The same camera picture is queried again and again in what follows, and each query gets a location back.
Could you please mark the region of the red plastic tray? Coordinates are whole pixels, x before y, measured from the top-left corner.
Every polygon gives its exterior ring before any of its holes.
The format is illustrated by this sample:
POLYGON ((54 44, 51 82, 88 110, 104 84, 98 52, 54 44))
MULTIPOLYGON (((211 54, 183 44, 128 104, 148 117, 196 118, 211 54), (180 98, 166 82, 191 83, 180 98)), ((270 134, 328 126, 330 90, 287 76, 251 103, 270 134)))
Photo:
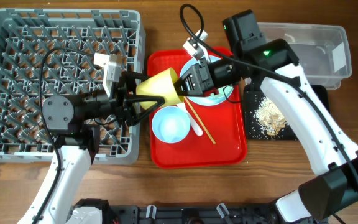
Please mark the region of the red plastic tray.
MULTIPOLYGON (((148 76, 154 76, 172 67, 177 75, 192 59, 185 50, 154 52, 147 62, 148 76)), ((215 140, 207 134, 197 136, 190 128, 184 140, 168 144, 154 135, 151 125, 155 113, 149 116, 150 153, 153 162, 163 169, 222 166, 241 162, 247 154, 242 106, 225 101, 214 106, 197 105, 188 99, 215 140)))

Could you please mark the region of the black waste tray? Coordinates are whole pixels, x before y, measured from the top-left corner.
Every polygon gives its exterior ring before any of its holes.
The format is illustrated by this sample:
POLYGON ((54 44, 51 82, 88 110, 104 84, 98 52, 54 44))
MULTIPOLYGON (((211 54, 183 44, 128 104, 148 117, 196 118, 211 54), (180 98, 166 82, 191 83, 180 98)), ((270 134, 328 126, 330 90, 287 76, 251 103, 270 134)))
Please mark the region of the black waste tray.
POLYGON ((247 139, 263 140, 297 140, 295 133, 287 123, 277 137, 270 137, 261 131, 261 126, 254 118, 254 111, 257 109, 262 97, 265 96, 261 91, 254 90, 253 85, 247 85, 244 88, 244 99, 242 101, 244 112, 244 124, 247 139))

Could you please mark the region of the yellow plastic cup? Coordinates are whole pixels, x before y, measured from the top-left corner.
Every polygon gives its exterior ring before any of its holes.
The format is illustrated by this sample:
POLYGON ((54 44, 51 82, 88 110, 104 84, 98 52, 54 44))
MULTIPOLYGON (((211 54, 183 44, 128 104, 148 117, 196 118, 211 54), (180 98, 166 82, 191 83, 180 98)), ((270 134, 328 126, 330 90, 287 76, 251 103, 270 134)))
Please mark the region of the yellow plastic cup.
POLYGON ((174 83, 178 80, 178 75, 173 68, 168 68, 146 81, 141 82, 136 87, 137 95, 161 96, 165 102, 162 107, 177 105, 184 102, 183 96, 178 96, 174 83))

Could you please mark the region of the light blue plate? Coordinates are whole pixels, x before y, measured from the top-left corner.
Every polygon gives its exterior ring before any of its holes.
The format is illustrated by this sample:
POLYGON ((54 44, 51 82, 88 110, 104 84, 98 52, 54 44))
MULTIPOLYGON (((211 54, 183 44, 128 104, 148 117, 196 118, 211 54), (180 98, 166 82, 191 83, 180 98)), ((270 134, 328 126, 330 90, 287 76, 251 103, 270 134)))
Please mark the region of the light blue plate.
MULTIPOLYGON (((195 60, 195 59, 190 59, 189 61, 187 61, 186 64, 184 64, 184 66, 181 69, 180 72, 180 77, 183 76, 183 74, 194 64, 199 63, 199 61, 195 60)), ((194 96, 189 96, 188 99, 194 103, 196 103, 197 105, 201 105, 201 106, 215 106, 218 105, 224 101, 226 101, 226 98, 231 96, 232 92, 234 91, 234 87, 232 85, 228 85, 222 88, 218 89, 218 94, 212 94, 209 95, 208 97, 194 97, 194 96)))

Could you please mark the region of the grey dishwasher rack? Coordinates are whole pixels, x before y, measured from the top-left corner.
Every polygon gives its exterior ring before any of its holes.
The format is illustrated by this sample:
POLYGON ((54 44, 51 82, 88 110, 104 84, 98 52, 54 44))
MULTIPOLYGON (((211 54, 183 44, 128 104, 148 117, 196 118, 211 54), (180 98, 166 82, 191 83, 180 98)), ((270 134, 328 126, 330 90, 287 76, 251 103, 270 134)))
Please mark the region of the grey dishwasher rack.
POLYGON ((101 89, 94 53, 142 72, 145 38, 135 10, 0 9, 0 163, 50 161, 39 98, 101 89))

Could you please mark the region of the clear plastic bin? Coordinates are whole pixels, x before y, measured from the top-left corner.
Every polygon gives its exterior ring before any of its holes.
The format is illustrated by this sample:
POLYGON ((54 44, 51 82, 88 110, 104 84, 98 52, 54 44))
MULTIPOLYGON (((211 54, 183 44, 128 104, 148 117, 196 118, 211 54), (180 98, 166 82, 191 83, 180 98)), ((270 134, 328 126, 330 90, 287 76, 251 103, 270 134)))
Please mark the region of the clear plastic bin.
POLYGON ((312 85, 336 90, 352 75, 351 53, 341 26, 294 23, 258 23, 268 42, 284 39, 297 54, 312 85))

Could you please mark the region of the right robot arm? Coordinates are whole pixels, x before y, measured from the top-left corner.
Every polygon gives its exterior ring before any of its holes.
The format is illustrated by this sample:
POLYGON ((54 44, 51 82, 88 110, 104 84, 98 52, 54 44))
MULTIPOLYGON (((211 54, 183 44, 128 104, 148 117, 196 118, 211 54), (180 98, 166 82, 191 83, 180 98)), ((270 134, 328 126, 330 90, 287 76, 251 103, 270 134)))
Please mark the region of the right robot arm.
POLYGON ((271 222, 324 220, 358 202, 358 145, 333 120, 283 39, 266 41, 251 10, 223 21, 232 55, 202 56, 175 83, 180 96, 206 96, 250 78, 284 115, 306 152, 314 179, 273 202, 271 222))

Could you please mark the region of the rice and peanut scraps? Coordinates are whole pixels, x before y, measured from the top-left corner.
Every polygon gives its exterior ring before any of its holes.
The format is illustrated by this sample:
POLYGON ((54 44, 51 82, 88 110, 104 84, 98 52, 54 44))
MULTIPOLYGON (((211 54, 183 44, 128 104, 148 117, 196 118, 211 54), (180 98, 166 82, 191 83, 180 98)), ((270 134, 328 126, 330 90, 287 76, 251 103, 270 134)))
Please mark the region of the rice and peanut scraps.
POLYGON ((287 127, 287 121, 278 107, 268 97, 263 96, 254 118, 261 126, 261 131, 270 137, 277 137, 279 132, 287 127))

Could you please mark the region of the wooden chopstick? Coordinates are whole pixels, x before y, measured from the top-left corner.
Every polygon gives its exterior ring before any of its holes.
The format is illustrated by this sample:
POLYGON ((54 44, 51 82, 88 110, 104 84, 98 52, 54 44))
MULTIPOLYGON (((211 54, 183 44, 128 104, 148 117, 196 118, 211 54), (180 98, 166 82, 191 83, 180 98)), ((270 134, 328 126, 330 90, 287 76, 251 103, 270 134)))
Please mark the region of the wooden chopstick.
POLYGON ((189 109, 193 112, 193 114, 195 115, 197 121, 199 122, 201 128, 203 129, 203 131, 207 134, 207 136, 209 137, 209 139, 211 140, 211 142, 213 144, 216 144, 216 141, 214 140, 214 138, 212 137, 211 133, 208 131, 208 129, 206 128, 206 126, 204 125, 204 123, 202 122, 201 118, 199 117, 199 115, 197 114, 196 110, 194 109, 194 107, 192 106, 192 104, 189 102, 187 97, 184 97, 184 100, 186 102, 186 104, 188 105, 189 109))

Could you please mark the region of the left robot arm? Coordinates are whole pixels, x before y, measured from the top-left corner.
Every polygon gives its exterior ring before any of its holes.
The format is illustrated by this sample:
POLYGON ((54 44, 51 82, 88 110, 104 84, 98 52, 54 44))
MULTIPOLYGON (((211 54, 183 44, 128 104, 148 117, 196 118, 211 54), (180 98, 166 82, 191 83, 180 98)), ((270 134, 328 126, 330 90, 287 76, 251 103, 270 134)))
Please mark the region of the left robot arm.
POLYGON ((138 95, 141 73, 124 72, 103 89, 77 95, 54 95, 40 107, 55 154, 32 205, 20 223, 65 223, 78 187, 99 151, 100 127, 86 120, 112 115, 118 124, 137 125, 165 102, 162 96, 138 95))

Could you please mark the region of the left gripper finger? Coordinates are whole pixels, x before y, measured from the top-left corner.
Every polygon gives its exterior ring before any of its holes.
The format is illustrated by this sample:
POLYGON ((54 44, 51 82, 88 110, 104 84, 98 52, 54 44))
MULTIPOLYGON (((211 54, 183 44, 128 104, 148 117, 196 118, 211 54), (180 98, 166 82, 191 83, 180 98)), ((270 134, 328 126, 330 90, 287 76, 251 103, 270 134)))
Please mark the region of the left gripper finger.
POLYGON ((147 95, 127 95, 124 98, 125 122, 128 126, 135 126, 149 114, 165 103, 164 97, 147 95))
POLYGON ((124 81, 127 85, 127 89, 129 90, 129 92, 133 93, 136 93, 136 88, 138 86, 136 82, 137 80, 143 82, 149 79, 147 75, 133 71, 123 71, 121 75, 124 77, 124 81))

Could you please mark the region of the white plastic fork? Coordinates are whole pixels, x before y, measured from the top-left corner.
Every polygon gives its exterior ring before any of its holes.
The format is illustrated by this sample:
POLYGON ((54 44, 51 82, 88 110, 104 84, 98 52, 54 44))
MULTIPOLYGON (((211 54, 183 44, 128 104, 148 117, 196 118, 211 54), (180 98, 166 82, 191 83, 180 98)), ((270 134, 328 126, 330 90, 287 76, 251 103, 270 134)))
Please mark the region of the white plastic fork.
POLYGON ((202 136, 203 130, 200 128, 199 124, 195 121, 195 119, 192 117, 192 115, 188 112, 188 110, 186 109, 185 103, 179 103, 179 104, 177 104, 177 107, 180 108, 181 110, 183 110, 188 115, 189 120, 190 120, 190 125, 191 125, 192 129, 194 130, 195 134, 197 136, 202 136))

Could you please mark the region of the light blue bowl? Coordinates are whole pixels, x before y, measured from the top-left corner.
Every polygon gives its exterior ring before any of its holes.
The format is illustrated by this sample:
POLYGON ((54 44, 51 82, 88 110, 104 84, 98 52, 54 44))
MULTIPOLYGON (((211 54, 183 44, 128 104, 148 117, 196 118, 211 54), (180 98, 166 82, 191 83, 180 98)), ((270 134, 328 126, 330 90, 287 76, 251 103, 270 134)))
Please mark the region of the light blue bowl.
POLYGON ((154 114, 151 127, 158 140, 175 144, 187 137, 190 132, 190 119, 177 106, 167 106, 154 114))

